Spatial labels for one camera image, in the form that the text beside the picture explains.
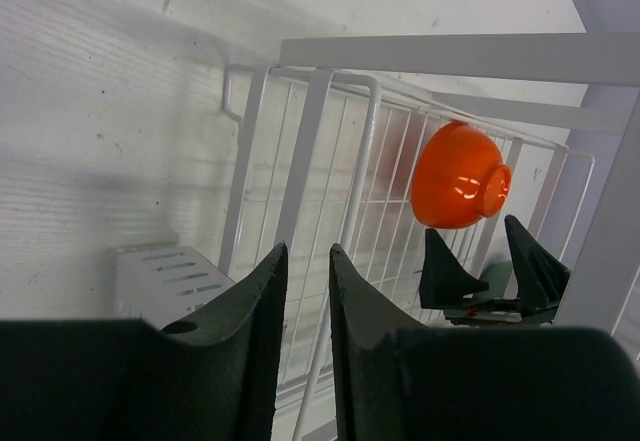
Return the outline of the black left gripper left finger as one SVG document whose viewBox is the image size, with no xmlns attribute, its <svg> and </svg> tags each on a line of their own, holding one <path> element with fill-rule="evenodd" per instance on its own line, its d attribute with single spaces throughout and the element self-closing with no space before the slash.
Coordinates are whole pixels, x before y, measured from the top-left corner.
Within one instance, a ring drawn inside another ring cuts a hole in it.
<svg viewBox="0 0 640 441">
<path fill-rule="evenodd" d="M 143 320 L 1 325 L 5 440 L 267 440 L 288 249 L 155 329 Z"/>
</svg>

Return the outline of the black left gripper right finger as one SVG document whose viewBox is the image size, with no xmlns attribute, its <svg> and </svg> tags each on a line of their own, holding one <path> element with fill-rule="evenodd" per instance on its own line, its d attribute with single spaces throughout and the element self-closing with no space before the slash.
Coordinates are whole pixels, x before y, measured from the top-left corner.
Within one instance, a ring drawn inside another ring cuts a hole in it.
<svg viewBox="0 0 640 441">
<path fill-rule="evenodd" d="M 639 379 L 583 328 L 433 328 L 329 253 L 342 440 L 635 440 Z"/>
</svg>

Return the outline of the white wire dish rack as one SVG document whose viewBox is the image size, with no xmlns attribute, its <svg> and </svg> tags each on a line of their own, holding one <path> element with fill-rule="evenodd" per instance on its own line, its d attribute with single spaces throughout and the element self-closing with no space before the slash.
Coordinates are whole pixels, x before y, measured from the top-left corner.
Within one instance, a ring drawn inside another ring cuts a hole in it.
<svg viewBox="0 0 640 441">
<path fill-rule="evenodd" d="M 518 285 L 504 218 L 514 215 L 571 270 L 551 326 L 605 331 L 639 356 L 639 268 L 605 237 L 615 222 L 638 226 L 634 190 L 615 179 L 572 258 L 576 224 L 593 182 L 592 149 L 567 131 L 632 140 L 637 109 L 586 107 L 433 92 L 391 72 L 561 84 L 639 85 L 639 36 L 629 33 L 367 36 L 286 39 L 273 66 L 231 64 L 223 112 L 239 127 L 219 253 L 205 258 L 176 240 L 116 258 L 115 313 L 163 328 L 193 313 L 252 271 L 278 243 L 289 249 L 272 435 L 336 435 L 327 252 L 346 249 L 386 298 L 430 327 L 454 326 L 444 309 L 420 306 L 425 230 L 411 207 L 416 163 L 452 122 L 487 135 L 511 169 L 502 209 L 461 229 L 438 231 L 461 266 L 487 282 L 469 298 L 515 299 Z"/>
</svg>

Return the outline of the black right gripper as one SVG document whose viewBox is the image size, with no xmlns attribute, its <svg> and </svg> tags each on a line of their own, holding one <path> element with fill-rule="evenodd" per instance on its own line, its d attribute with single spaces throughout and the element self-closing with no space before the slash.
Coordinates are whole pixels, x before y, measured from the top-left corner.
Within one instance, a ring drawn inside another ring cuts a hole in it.
<svg viewBox="0 0 640 441">
<path fill-rule="evenodd" d="M 444 309 L 444 318 L 454 326 L 553 323 L 571 270 L 549 253 L 514 215 L 507 215 L 504 224 L 520 299 L 469 298 L 486 292 L 489 284 L 471 276 L 438 231 L 427 228 L 418 288 L 423 309 Z"/>
</svg>

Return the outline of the small orange bowl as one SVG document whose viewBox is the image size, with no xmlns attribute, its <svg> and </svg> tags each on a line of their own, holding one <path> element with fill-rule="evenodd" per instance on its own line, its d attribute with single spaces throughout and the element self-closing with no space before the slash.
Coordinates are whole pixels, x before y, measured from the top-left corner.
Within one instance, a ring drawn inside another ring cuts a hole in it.
<svg viewBox="0 0 640 441">
<path fill-rule="evenodd" d="M 496 215 L 505 204 L 511 169 L 478 129 L 452 122 L 427 142 L 416 163 L 411 207 L 422 225 L 461 229 Z"/>
</svg>

